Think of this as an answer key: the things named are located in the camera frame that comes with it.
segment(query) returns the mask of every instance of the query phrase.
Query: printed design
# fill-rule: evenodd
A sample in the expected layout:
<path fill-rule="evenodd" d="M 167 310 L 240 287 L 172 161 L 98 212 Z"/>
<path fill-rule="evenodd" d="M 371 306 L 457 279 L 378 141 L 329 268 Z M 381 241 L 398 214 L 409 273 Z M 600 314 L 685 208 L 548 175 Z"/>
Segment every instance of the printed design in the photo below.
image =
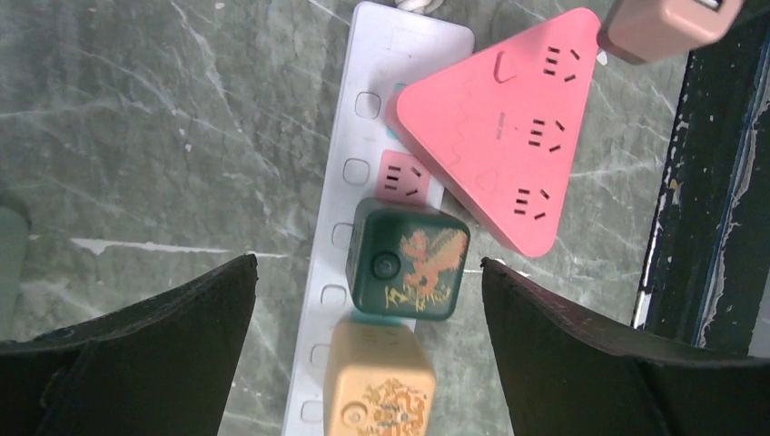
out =
<path fill-rule="evenodd" d="M 409 238 L 402 236 L 401 254 L 413 272 L 404 273 L 401 290 L 392 286 L 385 288 L 385 307 L 407 303 L 421 312 L 429 302 L 437 304 L 448 300 L 452 286 L 441 282 L 439 274 L 459 268 L 467 245 L 468 236 L 456 229 L 443 229 L 432 239 L 421 229 Z"/>
<path fill-rule="evenodd" d="M 428 395 L 396 379 L 377 388 L 367 386 L 363 396 L 372 410 L 373 423 L 359 429 L 359 436 L 420 436 L 425 431 Z"/>

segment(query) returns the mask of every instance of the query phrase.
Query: pink outlet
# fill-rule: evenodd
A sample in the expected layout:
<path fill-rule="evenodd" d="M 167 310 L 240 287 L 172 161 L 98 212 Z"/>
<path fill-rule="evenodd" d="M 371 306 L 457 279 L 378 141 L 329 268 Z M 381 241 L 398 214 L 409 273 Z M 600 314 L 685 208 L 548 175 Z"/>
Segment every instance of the pink outlet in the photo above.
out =
<path fill-rule="evenodd" d="M 430 173 L 417 158 L 390 150 L 382 154 L 375 190 L 377 198 L 424 205 L 429 186 Z"/>
<path fill-rule="evenodd" d="M 574 9 L 397 93 L 390 129 L 503 245 L 545 254 L 597 56 L 599 20 Z"/>

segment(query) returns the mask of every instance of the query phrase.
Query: green cube adapter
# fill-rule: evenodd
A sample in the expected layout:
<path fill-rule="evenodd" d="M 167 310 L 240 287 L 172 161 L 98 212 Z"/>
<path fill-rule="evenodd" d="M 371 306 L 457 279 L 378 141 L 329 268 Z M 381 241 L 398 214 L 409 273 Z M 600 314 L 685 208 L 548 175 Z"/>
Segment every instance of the green cube adapter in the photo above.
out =
<path fill-rule="evenodd" d="M 362 200 L 345 272 L 364 313 L 440 321 L 457 305 L 470 231 L 428 206 Z"/>

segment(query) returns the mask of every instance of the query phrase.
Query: floor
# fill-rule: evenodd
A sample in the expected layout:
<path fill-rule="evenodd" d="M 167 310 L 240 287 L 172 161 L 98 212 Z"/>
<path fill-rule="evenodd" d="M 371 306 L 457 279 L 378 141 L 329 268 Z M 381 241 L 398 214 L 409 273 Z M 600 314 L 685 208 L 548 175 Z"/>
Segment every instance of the floor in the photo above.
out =
<path fill-rule="evenodd" d="M 0 189 L 33 223 L 17 340 L 122 308 L 237 254 L 258 299 L 221 435 L 279 435 L 355 0 L 0 0 Z M 477 48 L 609 0 L 446 0 Z M 684 58 L 599 59 L 553 250 L 473 229 L 459 306 L 418 324 L 441 383 L 429 435 L 508 435 L 479 295 L 501 258 L 628 322 Z"/>

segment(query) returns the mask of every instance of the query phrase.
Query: charger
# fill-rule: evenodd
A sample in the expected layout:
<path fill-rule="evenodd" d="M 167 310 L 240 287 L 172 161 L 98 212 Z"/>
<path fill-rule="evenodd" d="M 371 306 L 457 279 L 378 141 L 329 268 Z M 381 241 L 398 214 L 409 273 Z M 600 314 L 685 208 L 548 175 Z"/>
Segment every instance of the charger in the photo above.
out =
<path fill-rule="evenodd" d="M 630 64 L 647 64 L 712 44 L 735 21 L 744 0 L 616 0 L 599 47 Z"/>

